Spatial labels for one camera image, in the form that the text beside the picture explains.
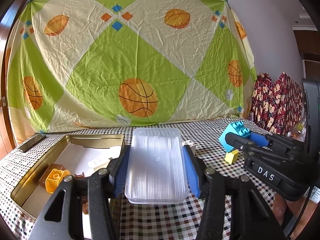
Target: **toy block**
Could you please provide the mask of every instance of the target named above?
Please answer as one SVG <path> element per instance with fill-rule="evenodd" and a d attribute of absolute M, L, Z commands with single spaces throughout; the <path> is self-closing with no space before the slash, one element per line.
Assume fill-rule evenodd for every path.
<path fill-rule="evenodd" d="M 250 136 L 250 130 L 243 126 L 242 121 L 232 122 L 232 123 L 228 124 L 227 128 L 224 130 L 222 135 L 219 137 L 219 141 L 221 142 L 222 146 L 224 147 L 224 149 L 227 153 L 231 152 L 233 149 L 233 147 L 231 145 L 228 145 L 225 140 L 226 134 L 229 132 L 235 133 L 235 134 L 240 135 L 241 137 L 244 137 L 244 138 L 247 138 Z"/>
<path fill-rule="evenodd" d="M 234 163 L 236 162 L 236 160 L 238 159 L 238 154 L 239 154 L 239 150 L 234 150 L 230 153 L 226 153 L 226 157 L 224 158 L 224 160 L 227 162 L 227 163 Z"/>
<path fill-rule="evenodd" d="M 70 175 L 70 171 L 53 169 L 45 180 L 45 189 L 47 192 L 52 194 L 67 175 Z"/>
<path fill-rule="evenodd" d="M 45 172 L 43 173 L 43 175 L 41 176 L 41 178 L 39 179 L 39 185 L 45 188 L 45 180 L 47 179 L 47 177 L 49 176 L 50 172 L 53 169 L 57 169 L 60 171 L 64 171 L 65 168 L 62 164 L 55 164 L 52 163 L 49 165 L 49 167 L 45 170 Z"/>

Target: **wooden door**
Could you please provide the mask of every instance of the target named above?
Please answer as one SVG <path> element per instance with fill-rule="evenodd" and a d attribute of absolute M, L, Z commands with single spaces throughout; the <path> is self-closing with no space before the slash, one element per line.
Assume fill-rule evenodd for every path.
<path fill-rule="evenodd" d="M 0 159 L 16 147 L 6 102 L 6 76 L 8 70 L 8 53 L 6 58 L 6 49 L 9 35 L 26 2 L 27 0 L 14 0 L 7 11 L 0 17 Z"/>
<path fill-rule="evenodd" d="M 316 79 L 320 81 L 320 62 L 304 61 L 306 78 Z"/>
<path fill-rule="evenodd" d="M 320 54 L 320 32 L 318 31 L 294 31 L 300 53 Z"/>

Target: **red plaid fabric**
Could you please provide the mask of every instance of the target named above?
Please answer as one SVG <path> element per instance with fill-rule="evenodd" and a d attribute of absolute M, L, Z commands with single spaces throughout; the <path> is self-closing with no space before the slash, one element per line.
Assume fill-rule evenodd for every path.
<path fill-rule="evenodd" d="M 253 121 L 260 128 L 267 128 L 269 112 L 269 90 L 272 87 L 272 80 L 266 73 L 257 76 L 252 95 L 251 112 Z"/>
<path fill-rule="evenodd" d="M 301 118 L 302 99 L 300 86 L 286 73 L 274 85 L 268 74 L 260 74 L 252 95 L 254 122 L 267 131 L 284 135 Z"/>

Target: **white ceiling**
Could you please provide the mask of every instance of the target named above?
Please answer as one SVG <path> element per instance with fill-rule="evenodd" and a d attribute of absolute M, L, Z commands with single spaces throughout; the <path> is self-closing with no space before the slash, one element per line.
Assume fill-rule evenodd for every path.
<path fill-rule="evenodd" d="M 314 26 L 311 19 L 300 18 L 300 14 L 307 14 L 299 0 L 272 0 L 278 10 L 282 11 L 292 27 Z"/>

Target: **orange diamond pattern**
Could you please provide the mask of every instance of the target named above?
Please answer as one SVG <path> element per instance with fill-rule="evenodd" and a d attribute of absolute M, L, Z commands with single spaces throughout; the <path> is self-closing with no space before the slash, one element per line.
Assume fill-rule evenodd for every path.
<path fill-rule="evenodd" d="M 130 14 L 129 12 L 126 12 L 126 13 L 124 13 L 124 14 L 122 15 L 122 17 L 123 17 L 125 20 L 129 21 L 133 16 L 132 16 L 132 14 Z"/>
<path fill-rule="evenodd" d="M 108 20 L 110 20 L 111 15 L 108 13 L 105 13 L 104 15 L 101 16 L 101 19 L 105 22 L 107 22 Z"/>

